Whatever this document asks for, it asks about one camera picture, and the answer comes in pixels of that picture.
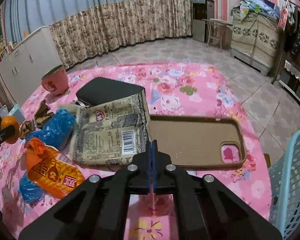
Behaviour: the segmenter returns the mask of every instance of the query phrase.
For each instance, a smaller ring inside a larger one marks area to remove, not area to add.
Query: dark flat object
[[[79,100],[97,106],[140,93],[144,87],[109,78],[97,77],[78,90]]]

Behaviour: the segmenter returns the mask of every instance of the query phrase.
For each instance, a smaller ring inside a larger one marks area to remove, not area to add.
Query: blue plastic bag on appliance
[[[32,137],[39,138],[45,145],[62,150],[72,132],[75,117],[66,109],[57,110],[56,114],[47,121],[40,131],[29,134],[26,144]]]
[[[30,204],[44,194],[44,190],[28,179],[27,172],[22,176],[19,182],[19,190],[24,202]]]

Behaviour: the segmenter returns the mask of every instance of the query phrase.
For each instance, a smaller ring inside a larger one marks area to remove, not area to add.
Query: red logo
[[[105,119],[105,114],[102,111],[97,110],[95,113],[96,113],[96,120],[97,121],[102,121],[102,120]]]
[[[77,187],[77,179],[66,175],[63,179],[62,185],[68,186],[70,188],[75,188]]]

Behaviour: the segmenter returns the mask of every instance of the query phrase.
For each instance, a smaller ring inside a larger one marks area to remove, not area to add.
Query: brown crumpled paper
[[[42,129],[42,126],[51,118],[54,116],[54,113],[48,113],[50,110],[50,107],[46,105],[46,100],[42,100],[39,106],[39,109],[34,114],[34,120],[28,120],[25,121],[20,129],[20,139],[26,139],[27,136],[34,131],[35,125],[34,122],[37,125],[37,128]]]

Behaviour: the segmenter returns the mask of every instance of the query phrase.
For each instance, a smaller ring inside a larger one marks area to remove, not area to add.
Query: brown phone case
[[[150,140],[157,140],[158,150],[169,154],[175,165],[225,169],[239,168],[246,160],[243,137],[234,119],[167,115],[151,115],[150,119]],[[239,162],[223,162],[223,145],[238,148]]]

